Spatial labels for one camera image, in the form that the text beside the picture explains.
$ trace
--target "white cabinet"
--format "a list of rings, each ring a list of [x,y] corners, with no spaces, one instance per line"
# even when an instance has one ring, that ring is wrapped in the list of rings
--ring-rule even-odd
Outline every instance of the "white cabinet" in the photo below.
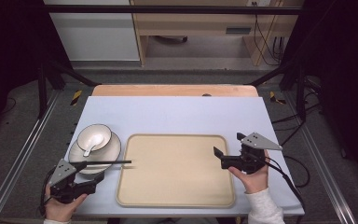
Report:
[[[129,5],[128,0],[44,0],[46,5]],[[139,61],[130,13],[50,13],[70,61]]]

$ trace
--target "white bowl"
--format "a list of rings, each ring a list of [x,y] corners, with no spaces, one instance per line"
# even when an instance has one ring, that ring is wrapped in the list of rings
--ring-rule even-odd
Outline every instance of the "white bowl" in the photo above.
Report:
[[[103,137],[103,141],[96,145],[91,152],[103,148],[112,138],[112,132],[109,127],[104,124],[92,124],[80,132],[77,137],[77,144],[81,149],[86,150],[91,144],[91,139],[93,139],[96,135],[101,135]]]

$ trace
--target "person's hand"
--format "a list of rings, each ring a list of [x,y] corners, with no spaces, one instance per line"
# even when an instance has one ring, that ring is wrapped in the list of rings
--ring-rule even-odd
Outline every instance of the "person's hand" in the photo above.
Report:
[[[46,185],[46,195],[50,195],[50,186]],[[60,203],[54,198],[48,200],[46,207],[46,219],[60,222],[67,222],[79,205],[87,198],[87,194],[82,194],[71,203]]]
[[[264,153],[266,157],[269,156],[266,150],[264,150]],[[242,182],[246,188],[246,193],[248,194],[257,193],[269,186],[269,167],[267,165],[263,166],[263,168],[251,175],[246,175],[242,171],[232,166],[229,167],[228,170]]]

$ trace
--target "white plate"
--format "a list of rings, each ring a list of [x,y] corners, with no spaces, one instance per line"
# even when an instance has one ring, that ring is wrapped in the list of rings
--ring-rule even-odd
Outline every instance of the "white plate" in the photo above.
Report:
[[[79,147],[77,141],[75,141],[69,151],[68,160],[69,162],[80,162],[80,161],[115,161],[120,154],[121,144],[115,133],[112,133],[112,138],[107,145],[100,150],[91,151],[88,157],[84,157],[84,150]],[[79,171],[81,174],[93,175],[98,174],[112,164],[106,165],[88,165],[83,170]]]

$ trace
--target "floor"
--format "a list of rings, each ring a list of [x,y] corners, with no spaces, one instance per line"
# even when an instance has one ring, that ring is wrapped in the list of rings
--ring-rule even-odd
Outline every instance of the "floor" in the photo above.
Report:
[[[268,63],[273,62],[266,56]],[[151,38],[145,66],[136,63],[112,63],[103,66],[78,64],[76,70],[102,83],[199,83],[246,84],[262,77],[274,65],[253,66],[240,37],[190,37],[186,43]],[[40,223],[36,207],[42,181],[47,171],[63,157],[72,139],[82,108],[92,88],[64,76],[63,91],[48,87],[53,105],[38,120],[37,83],[13,90],[7,108],[0,117],[0,223]],[[266,103],[271,120],[295,114],[294,91],[280,91],[275,77],[257,88]],[[71,105],[76,91],[82,90],[76,105]],[[271,92],[275,99],[270,99]],[[306,90],[307,107],[318,98]],[[274,124],[280,143],[298,126],[294,117]],[[326,122],[323,110],[308,111],[307,122],[284,145],[283,154],[302,161],[310,171],[309,184],[299,189],[304,197],[306,215],[301,223],[358,223],[358,166],[341,157],[340,145]],[[307,181],[305,170],[287,160],[295,184]],[[75,223],[106,223],[104,218],[75,217]],[[286,223],[296,223],[286,217]]]

